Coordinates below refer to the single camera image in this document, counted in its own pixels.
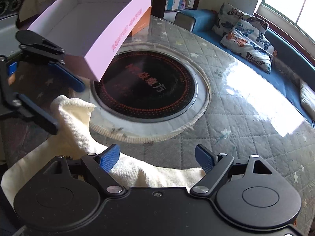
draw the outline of pink box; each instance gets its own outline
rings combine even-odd
[[[66,67],[100,81],[151,0],[57,0],[28,28],[66,50]]]

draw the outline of blue sofa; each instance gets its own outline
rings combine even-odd
[[[283,96],[285,96],[307,121],[314,126],[314,121],[302,108],[300,103],[300,88],[296,86],[287,75],[282,75],[279,70],[271,67],[270,74],[265,73],[245,58],[234,54],[220,44],[221,36],[211,29],[215,23],[216,15],[209,10],[185,10],[176,14],[175,24],[193,32],[203,39],[211,42],[227,53],[231,54],[244,64],[248,65],[264,79],[270,82]],[[315,90],[315,67],[291,44],[273,30],[268,29],[265,37],[277,50],[277,57],[299,75],[313,90]]]

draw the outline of round black mat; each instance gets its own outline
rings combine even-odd
[[[195,80],[185,66],[152,51],[116,55],[94,87],[107,107],[140,119],[178,116],[192,104],[196,91]]]

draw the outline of orange box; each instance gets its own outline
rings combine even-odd
[[[139,19],[138,23],[134,26],[134,28],[131,30],[129,36],[133,36],[136,33],[138,33],[140,30],[144,29],[146,26],[150,23],[150,15],[151,15],[151,9],[152,6],[150,6],[146,12],[143,14],[143,16]]]

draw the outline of window sill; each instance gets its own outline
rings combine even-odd
[[[259,6],[256,13],[269,21],[269,27],[272,30],[286,39],[302,53],[311,64],[315,65],[315,43],[301,30],[263,4]]]

